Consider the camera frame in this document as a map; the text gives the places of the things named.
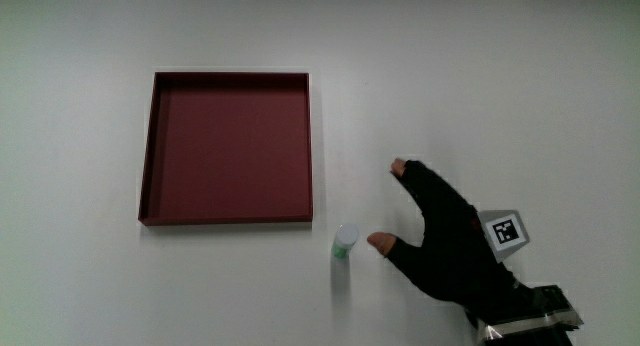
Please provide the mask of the person's right hand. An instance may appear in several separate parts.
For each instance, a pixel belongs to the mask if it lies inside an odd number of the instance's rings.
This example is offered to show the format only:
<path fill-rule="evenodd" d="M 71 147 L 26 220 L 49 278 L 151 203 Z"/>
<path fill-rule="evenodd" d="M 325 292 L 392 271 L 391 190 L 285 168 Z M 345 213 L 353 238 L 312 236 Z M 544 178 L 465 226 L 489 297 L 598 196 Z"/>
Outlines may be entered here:
<path fill-rule="evenodd" d="M 461 306 L 487 345 L 571 346 L 581 322 L 555 285 L 531 288 L 498 262 L 477 210 L 418 160 L 391 172 L 424 218 L 420 245 L 375 232 L 367 241 L 426 295 Z"/>

